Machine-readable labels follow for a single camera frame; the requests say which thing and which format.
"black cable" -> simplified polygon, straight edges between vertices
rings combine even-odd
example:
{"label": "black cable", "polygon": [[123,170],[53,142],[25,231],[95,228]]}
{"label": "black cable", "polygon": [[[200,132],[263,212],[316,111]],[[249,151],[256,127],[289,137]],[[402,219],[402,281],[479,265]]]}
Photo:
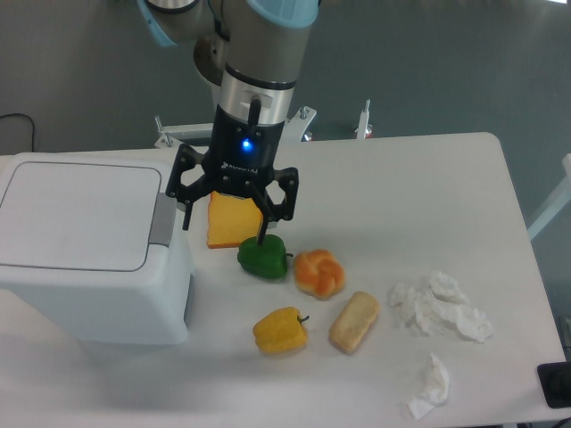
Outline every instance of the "black cable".
{"label": "black cable", "polygon": [[551,428],[559,428],[560,426],[565,425],[567,422],[571,421],[571,417],[568,417],[566,419],[561,419],[559,422],[557,422],[556,424],[554,424]]}
{"label": "black cable", "polygon": [[24,113],[8,113],[8,114],[3,114],[0,116],[0,119],[6,119],[6,118],[25,118],[27,120],[29,120],[29,123],[32,126],[32,144],[31,144],[31,151],[35,152],[35,147],[34,147],[34,136],[36,135],[36,124],[34,123],[34,120],[28,116],[27,114]]}

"gray floor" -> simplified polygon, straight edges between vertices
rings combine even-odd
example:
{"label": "gray floor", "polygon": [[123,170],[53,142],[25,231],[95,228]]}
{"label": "gray floor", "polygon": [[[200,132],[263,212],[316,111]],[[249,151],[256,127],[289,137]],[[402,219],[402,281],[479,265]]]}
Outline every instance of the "gray floor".
{"label": "gray floor", "polygon": [[[39,151],[152,147],[163,124],[212,120],[192,46],[162,49],[128,0],[0,0],[0,115],[29,114]],[[324,0],[293,109],[316,139],[487,131],[502,142],[524,217],[571,152],[571,5],[543,0]],[[0,153],[29,125],[0,121]],[[553,313],[571,313],[571,208],[534,241]]]}

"yellow bell pepper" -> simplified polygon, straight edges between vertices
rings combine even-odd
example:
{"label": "yellow bell pepper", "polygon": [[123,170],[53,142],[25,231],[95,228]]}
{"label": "yellow bell pepper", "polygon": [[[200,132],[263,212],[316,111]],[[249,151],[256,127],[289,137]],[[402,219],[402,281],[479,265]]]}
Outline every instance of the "yellow bell pepper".
{"label": "yellow bell pepper", "polygon": [[302,322],[308,318],[301,318],[296,308],[273,311],[253,327],[256,345],[267,354],[300,348],[307,342],[307,332]]}

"green bell pepper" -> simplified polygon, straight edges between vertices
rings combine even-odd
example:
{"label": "green bell pepper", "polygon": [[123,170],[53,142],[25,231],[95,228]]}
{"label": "green bell pepper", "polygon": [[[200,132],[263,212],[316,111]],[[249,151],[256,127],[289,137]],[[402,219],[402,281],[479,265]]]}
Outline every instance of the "green bell pepper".
{"label": "green bell pepper", "polygon": [[238,262],[253,275],[266,279],[280,279],[287,273],[284,241],[279,236],[266,235],[261,245],[256,236],[246,239],[238,249]]}

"orange bread roll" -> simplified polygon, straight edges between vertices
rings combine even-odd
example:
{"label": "orange bread roll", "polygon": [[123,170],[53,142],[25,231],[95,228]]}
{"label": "orange bread roll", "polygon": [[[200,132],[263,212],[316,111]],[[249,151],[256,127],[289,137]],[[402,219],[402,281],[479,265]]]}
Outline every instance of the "orange bread roll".
{"label": "orange bread roll", "polygon": [[304,292],[320,299],[340,292],[345,285],[345,272],[328,250],[301,252],[294,262],[295,282]]}
{"label": "orange bread roll", "polygon": [[208,204],[209,248],[237,247],[258,234],[261,212],[252,199],[237,199],[218,192],[211,193]]}

